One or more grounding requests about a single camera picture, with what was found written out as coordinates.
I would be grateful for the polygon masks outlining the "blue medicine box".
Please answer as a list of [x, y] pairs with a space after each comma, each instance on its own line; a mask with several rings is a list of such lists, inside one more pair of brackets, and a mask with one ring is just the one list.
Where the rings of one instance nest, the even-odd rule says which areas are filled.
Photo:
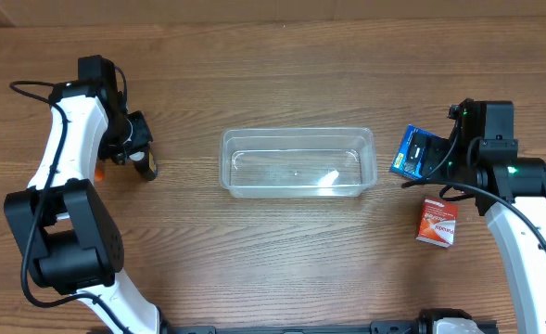
[[414, 133], [422, 133], [422, 134], [426, 134], [426, 135], [434, 135], [432, 133], [429, 133], [428, 131], [426, 130], [423, 130], [421, 128], [418, 128], [418, 127], [415, 127], [411, 124], [408, 125], [404, 135], [403, 135], [403, 138], [400, 142], [400, 147], [398, 149], [398, 152], [394, 158], [394, 161], [392, 162], [391, 166], [390, 166], [390, 171], [393, 172], [393, 173], [396, 173], [396, 174], [399, 174], [401, 176], [404, 176], [404, 177], [407, 177], [407, 178], [410, 178], [410, 179], [415, 179], [415, 178], [412, 178], [409, 174], [406, 174], [404, 171], [403, 171], [403, 164], [404, 164], [404, 161], [405, 161], [405, 153], [406, 153], [406, 150], [409, 146], [409, 142], [412, 138], [412, 135]]

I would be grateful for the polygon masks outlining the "dark bottle with white cap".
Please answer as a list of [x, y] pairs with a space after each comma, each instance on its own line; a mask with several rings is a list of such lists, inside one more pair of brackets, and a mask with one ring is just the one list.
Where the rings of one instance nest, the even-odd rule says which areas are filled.
[[143, 152], [143, 157], [138, 161], [134, 161], [133, 166], [134, 169], [147, 181], [155, 180], [159, 174], [158, 165], [150, 149]]

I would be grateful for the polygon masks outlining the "orange tube with white cap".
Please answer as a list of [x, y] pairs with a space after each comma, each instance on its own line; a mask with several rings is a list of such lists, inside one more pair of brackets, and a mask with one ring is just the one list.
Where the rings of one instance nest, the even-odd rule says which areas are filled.
[[105, 179], [105, 164], [103, 161], [96, 163], [94, 179], [96, 182], [102, 182]]

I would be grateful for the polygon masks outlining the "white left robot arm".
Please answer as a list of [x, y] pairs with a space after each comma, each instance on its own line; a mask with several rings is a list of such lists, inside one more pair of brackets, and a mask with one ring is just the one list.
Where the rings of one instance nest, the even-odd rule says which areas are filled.
[[152, 134], [143, 113], [128, 109], [123, 71], [99, 55], [79, 58], [77, 80], [50, 88], [44, 156], [26, 189], [4, 202], [22, 292], [40, 308], [82, 302], [114, 333], [169, 333], [124, 270], [121, 233], [94, 187], [99, 161], [131, 162], [147, 181], [158, 175]]

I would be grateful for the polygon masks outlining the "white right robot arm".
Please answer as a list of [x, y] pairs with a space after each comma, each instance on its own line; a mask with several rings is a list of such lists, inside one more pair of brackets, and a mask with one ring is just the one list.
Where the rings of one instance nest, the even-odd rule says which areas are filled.
[[500, 251], [518, 331], [546, 333], [546, 162], [519, 157], [510, 101], [467, 98], [449, 117], [444, 160], [404, 186], [440, 185], [474, 200]]

